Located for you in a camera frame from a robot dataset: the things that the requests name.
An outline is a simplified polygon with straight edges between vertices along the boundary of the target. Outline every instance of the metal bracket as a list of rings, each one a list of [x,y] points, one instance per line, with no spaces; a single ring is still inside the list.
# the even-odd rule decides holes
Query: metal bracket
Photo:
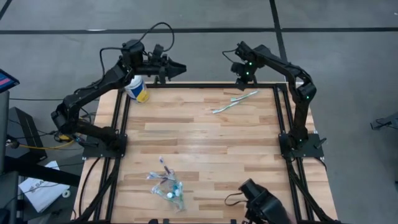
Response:
[[[91,136],[87,137],[85,142],[85,149],[83,151],[83,159],[89,157],[103,157],[103,158],[119,158],[124,157],[127,145],[127,134],[120,134],[118,136],[120,146],[118,150],[112,149],[111,146],[107,146],[103,141],[98,138]]]
[[[284,158],[323,157],[322,142],[318,134],[308,134],[308,140],[293,149],[289,146],[289,134],[279,135],[280,153]]]

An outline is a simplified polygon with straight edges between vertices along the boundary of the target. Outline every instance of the black metal frame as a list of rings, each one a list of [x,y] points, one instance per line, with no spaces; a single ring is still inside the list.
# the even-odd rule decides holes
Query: black metal frame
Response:
[[[165,84],[165,85],[147,84],[147,87],[148,88],[236,88],[236,84],[232,83],[232,82],[231,83],[169,83],[169,84]],[[282,107],[280,105],[280,98],[279,98],[279,91],[281,91],[283,94],[283,97],[284,97],[285,105],[286,105],[289,126],[291,127],[291,125],[293,124],[293,115],[292,115],[292,110],[290,107],[290,101],[289,101],[286,83],[258,83],[258,84],[252,84],[252,85],[248,84],[248,85],[246,85],[246,88],[271,88],[273,90],[274,98],[275,98],[275,107],[276,107],[276,111],[277,111],[277,118],[279,121],[280,134],[286,133],[285,123],[284,123],[284,118],[283,118],[283,113],[282,113]],[[117,119],[118,119],[117,117],[119,115],[120,101],[121,101],[121,91],[119,91],[118,97],[116,98],[116,105],[115,105],[115,110],[114,110],[113,120],[112,120],[112,126],[114,126],[114,127],[116,127],[116,123],[117,123]],[[129,105],[130,105],[130,98],[126,97],[126,101],[124,103],[123,120],[122,120],[122,124],[121,124],[121,129],[120,129],[120,132],[123,134],[126,131],[127,117],[128,117],[128,113],[129,113]],[[106,177],[108,176],[109,161],[110,161],[110,159],[108,159],[108,158],[105,159],[103,173],[101,175],[100,188],[102,188],[102,186],[106,182]],[[304,186],[304,188],[306,190],[308,190],[302,159],[298,158],[296,161],[297,161],[297,167],[298,167],[298,174],[300,176],[302,185]],[[114,166],[117,170],[119,170],[120,163],[121,163],[121,159],[115,159]],[[287,165],[287,172],[288,172],[289,176],[291,175],[291,172],[294,172],[294,174],[295,174],[295,171],[293,169],[289,169],[289,167],[293,166],[292,161],[286,159],[286,165]],[[118,180],[116,177],[112,183],[111,191],[110,191],[109,198],[108,198],[108,207],[106,209],[106,219],[105,219],[108,221],[110,221],[111,217],[112,217],[117,181]],[[300,221],[300,220],[302,220],[302,215],[300,212],[299,196],[297,195],[296,185],[294,184],[294,182],[292,181],[291,178],[289,178],[289,184],[290,184],[290,191],[292,194],[294,213],[295,213],[297,221]],[[312,208],[306,200],[305,200],[305,208],[307,211],[308,220],[314,221]],[[99,219],[100,211],[101,211],[101,203],[97,206],[97,208],[95,210],[94,220]]]

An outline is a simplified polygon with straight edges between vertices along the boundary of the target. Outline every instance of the concrete floor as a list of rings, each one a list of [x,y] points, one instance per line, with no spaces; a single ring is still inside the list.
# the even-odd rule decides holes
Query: concrete floor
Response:
[[[0,0],[0,7],[6,0]],[[398,27],[396,0],[280,0],[283,28]],[[145,29],[159,21],[178,27],[273,27],[267,0],[13,0],[0,30]],[[98,51],[120,46],[139,34],[0,35],[0,67],[21,81],[13,98],[63,98],[100,77]],[[188,65],[175,80],[233,81],[221,51],[240,40],[279,53],[274,32],[176,34],[172,59]],[[311,74],[318,88],[311,109],[324,146],[339,219],[346,223],[398,220],[396,130],[372,131],[370,121],[398,111],[397,32],[283,33],[289,61]],[[149,34],[147,50],[168,46],[169,34]],[[106,52],[109,68],[117,52]],[[281,81],[268,68],[262,81]],[[30,113],[43,131],[55,128],[57,101],[11,101]],[[95,111],[97,102],[86,108]],[[52,145],[51,137],[45,139]],[[79,151],[49,152],[52,159]]]

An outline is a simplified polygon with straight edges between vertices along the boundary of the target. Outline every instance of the small bottle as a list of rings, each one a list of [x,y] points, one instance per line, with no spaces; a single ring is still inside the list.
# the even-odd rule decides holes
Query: small bottle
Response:
[[[149,98],[147,87],[140,75],[135,75],[130,84],[126,85],[124,89],[131,99],[138,103],[144,103]]]

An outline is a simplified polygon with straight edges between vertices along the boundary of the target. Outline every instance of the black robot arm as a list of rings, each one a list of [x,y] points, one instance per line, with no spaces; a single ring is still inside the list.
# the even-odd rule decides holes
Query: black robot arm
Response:
[[[109,69],[100,80],[79,88],[74,94],[68,95],[51,117],[63,134],[82,133],[102,140],[110,150],[118,148],[118,135],[111,127],[99,128],[79,119],[82,106],[95,100],[110,90],[120,89],[130,84],[135,75],[157,75],[161,83],[187,71],[185,65],[173,62],[163,53],[163,47],[155,46],[149,55],[145,54],[144,45],[138,40],[130,40],[120,48],[122,56],[115,66]]]
[[[254,75],[256,70],[265,65],[286,77],[290,94],[295,103],[293,127],[289,132],[289,147],[300,149],[308,140],[308,130],[305,127],[305,123],[310,102],[317,92],[311,76],[299,66],[282,61],[264,45],[251,49],[242,41],[238,44],[235,54],[244,61],[244,64],[235,62],[231,67],[231,71],[239,76],[236,84],[241,90],[244,89],[243,84],[256,81]],[[298,78],[303,81],[303,84],[296,87]]]

